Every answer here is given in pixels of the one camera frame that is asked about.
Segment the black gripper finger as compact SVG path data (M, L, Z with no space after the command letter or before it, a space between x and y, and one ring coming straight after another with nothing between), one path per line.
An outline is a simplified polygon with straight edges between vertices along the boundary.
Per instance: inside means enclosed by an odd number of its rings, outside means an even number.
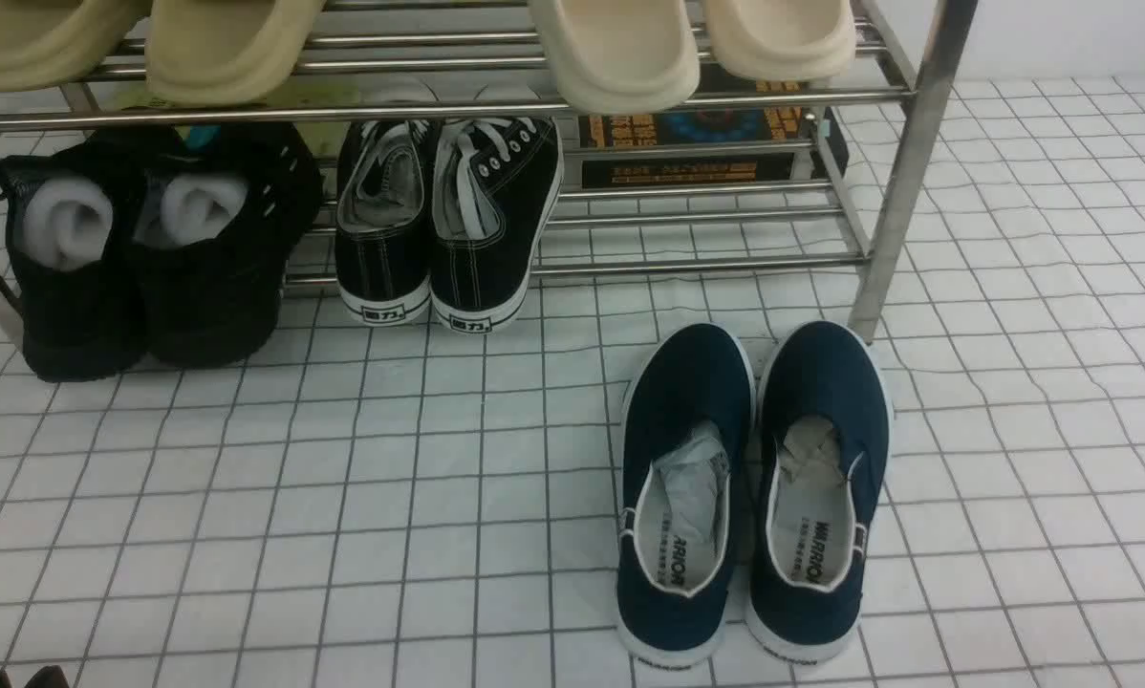
M58 665L40 667L23 688L70 688L66 672Z

